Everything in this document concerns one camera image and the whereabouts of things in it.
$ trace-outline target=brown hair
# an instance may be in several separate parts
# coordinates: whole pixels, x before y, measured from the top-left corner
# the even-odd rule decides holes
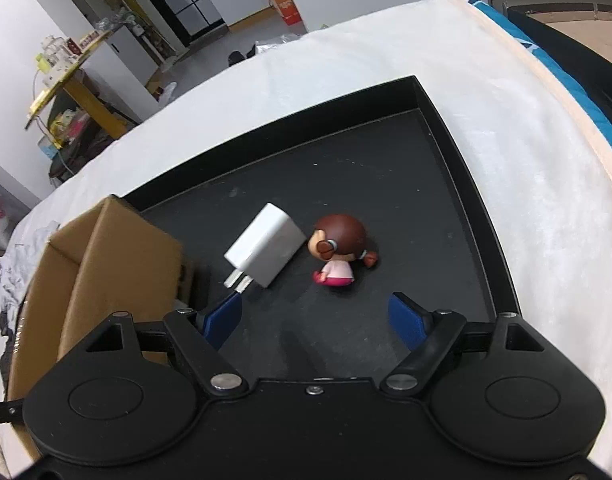
[[[315,230],[324,231],[326,240],[317,243],[317,252],[324,260],[333,254],[354,254],[362,259],[366,267],[377,262],[377,253],[366,251],[366,229],[362,223],[349,215],[328,215],[315,224]]]

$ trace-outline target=metal bolt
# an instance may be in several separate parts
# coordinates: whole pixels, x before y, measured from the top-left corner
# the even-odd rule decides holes
[[[211,385],[216,390],[232,390],[241,386],[241,377],[236,374],[217,374],[211,377]]]
[[[417,379],[408,374],[393,374],[386,379],[386,384],[393,390],[410,390],[417,386]]]
[[[321,395],[324,393],[324,388],[312,384],[311,386],[306,386],[306,393],[309,395]]]

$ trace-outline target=doll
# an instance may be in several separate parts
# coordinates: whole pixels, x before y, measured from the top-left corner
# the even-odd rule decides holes
[[[313,273],[313,280],[328,286],[345,286],[355,281],[349,262],[362,260],[366,267],[377,262],[377,253],[366,250],[366,229],[349,215],[321,218],[308,241],[308,250],[326,262],[321,271]]]

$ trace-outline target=yellow table leg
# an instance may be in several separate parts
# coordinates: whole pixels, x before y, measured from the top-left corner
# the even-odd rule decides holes
[[[126,125],[117,119],[80,81],[71,77],[64,90],[75,99],[78,105],[86,110],[90,117],[101,126],[113,139],[119,139],[128,130]]]

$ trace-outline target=doll head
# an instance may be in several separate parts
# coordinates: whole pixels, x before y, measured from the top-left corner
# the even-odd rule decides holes
[[[308,250],[325,262],[362,260],[366,267],[377,262],[377,253],[366,250],[366,229],[359,220],[349,215],[328,215],[315,224],[315,232],[308,241]]]

